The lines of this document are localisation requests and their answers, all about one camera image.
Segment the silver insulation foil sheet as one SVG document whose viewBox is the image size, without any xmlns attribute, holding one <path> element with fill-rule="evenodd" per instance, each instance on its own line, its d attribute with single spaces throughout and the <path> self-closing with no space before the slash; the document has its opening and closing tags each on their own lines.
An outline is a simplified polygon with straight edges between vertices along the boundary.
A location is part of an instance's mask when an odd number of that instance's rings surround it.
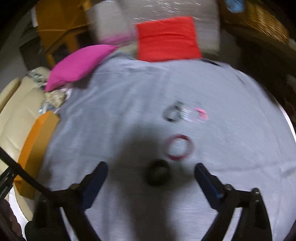
<svg viewBox="0 0 296 241">
<path fill-rule="evenodd" d="M 137 47 L 136 25 L 179 16 L 192 17 L 203 55 L 220 51 L 220 23 L 216 1 L 92 1 L 86 11 L 89 29 L 100 44 Z"/>
</svg>

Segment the red pillow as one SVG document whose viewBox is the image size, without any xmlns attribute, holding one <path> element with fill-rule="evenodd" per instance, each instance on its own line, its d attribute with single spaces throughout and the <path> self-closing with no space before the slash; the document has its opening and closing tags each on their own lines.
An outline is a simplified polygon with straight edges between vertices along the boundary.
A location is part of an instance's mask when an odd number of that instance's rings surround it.
<svg viewBox="0 0 296 241">
<path fill-rule="evenodd" d="M 146 62 L 201 59 L 191 16 L 178 16 L 136 25 L 137 58 Z"/>
</svg>

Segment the magenta pillow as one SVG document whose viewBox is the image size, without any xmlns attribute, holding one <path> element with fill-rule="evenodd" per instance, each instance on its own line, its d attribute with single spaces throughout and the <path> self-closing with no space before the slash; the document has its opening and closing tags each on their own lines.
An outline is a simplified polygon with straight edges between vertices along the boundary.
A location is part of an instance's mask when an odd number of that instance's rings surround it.
<svg viewBox="0 0 296 241">
<path fill-rule="evenodd" d="M 50 92 L 90 74 L 108 55 L 117 50 L 113 45 L 91 45 L 70 54 L 52 69 L 45 91 Z"/>
</svg>

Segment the wicker basket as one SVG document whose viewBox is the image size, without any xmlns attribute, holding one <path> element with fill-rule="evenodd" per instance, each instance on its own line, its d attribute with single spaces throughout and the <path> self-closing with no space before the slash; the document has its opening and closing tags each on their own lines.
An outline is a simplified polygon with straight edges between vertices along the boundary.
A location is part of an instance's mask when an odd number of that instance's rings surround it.
<svg viewBox="0 0 296 241">
<path fill-rule="evenodd" d="M 282 43 L 289 43 L 288 29 L 262 1 L 244 1 L 243 13 L 231 13 L 225 1 L 218 1 L 223 21 L 235 27 L 243 27 L 267 35 Z"/>
</svg>

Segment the floral patterned cloth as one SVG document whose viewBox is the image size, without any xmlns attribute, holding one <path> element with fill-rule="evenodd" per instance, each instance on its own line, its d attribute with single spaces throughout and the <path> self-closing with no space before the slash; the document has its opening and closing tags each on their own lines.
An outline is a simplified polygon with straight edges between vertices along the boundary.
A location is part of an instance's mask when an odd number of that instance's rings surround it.
<svg viewBox="0 0 296 241">
<path fill-rule="evenodd" d="M 68 90 L 57 89 L 50 92 L 45 92 L 44 94 L 45 94 L 44 102 L 51 105 L 53 108 L 60 108 L 62 104 L 67 100 Z"/>
</svg>

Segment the blue cloth in basket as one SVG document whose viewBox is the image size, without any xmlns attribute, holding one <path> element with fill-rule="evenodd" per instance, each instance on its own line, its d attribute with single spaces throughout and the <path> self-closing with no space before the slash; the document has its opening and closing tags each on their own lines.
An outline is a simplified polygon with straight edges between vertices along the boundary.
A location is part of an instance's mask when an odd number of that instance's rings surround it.
<svg viewBox="0 0 296 241">
<path fill-rule="evenodd" d="M 245 9 L 244 0 L 225 0 L 227 10 L 231 13 L 243 13 Z"/>
</svg>

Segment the wooden side table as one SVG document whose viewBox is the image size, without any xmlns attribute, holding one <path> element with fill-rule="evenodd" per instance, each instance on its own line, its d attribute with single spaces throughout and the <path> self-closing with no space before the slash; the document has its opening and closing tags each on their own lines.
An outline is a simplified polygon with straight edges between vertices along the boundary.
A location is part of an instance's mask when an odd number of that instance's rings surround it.
<svg viewBox="0 0 296 241">
<path fill-rule="evenodd" d="M 35 5 L 37 32 L 50 67 L 56 62 L 53 53 L 65 45 L 70 53 L 80 49 L 77 36 L 88 31 L 86 11 L 92 1 L 43 0 Z"/>
</svg>

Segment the dark brown woven bangle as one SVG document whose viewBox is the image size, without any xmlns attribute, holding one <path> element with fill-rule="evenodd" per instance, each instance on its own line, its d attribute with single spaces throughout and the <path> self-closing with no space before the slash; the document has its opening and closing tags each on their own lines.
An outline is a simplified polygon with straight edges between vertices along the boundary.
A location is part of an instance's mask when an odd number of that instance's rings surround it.
<svg viewBox="0 0 296 241">
<path fill-rule="evenodd" d="M 144 178 L 151 187 L 167 185 L 171 179 L 171 170 L 167 161 L 162 159 L 153 160 L 146 168 Z"/>
</svg>

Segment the orange cardboard box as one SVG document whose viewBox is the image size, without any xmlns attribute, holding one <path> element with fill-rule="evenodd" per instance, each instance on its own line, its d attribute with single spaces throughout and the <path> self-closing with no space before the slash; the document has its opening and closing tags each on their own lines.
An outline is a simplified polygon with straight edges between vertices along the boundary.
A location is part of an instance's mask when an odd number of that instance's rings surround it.
<svg viewBox="0 0 296 241">
<path fill-rule="evenodd" d="M 18 164 L 34 180 L 38 177 L 47 146 L 59 122 L 59 116 L 52 111 L 42 114 L 36 119 L 23 145 Z"/>
</svg>

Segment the black left gripper rod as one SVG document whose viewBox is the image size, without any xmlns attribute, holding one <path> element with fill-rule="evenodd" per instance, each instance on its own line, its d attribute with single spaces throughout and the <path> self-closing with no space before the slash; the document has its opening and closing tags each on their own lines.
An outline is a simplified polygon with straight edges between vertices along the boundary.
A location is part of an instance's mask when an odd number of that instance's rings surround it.
<svg viewBox="0 0 296 241">
<path fill-rule="evenodd" d="M 36 190 L 44 194 L 47 198 L 51 197 L 51 191 L 41 185 L 39 182 L 37 182 L 33 177 L 31 177 L 17 162 L 15 162 L 3 148 L 0 148 L 1 150 L 1 160 L 7 164 L 12 171 L 21 176 L 23 180 L 25 180 L 28 184 L 30 184 L 32 187 L 34 187 Z"/>
</svg>

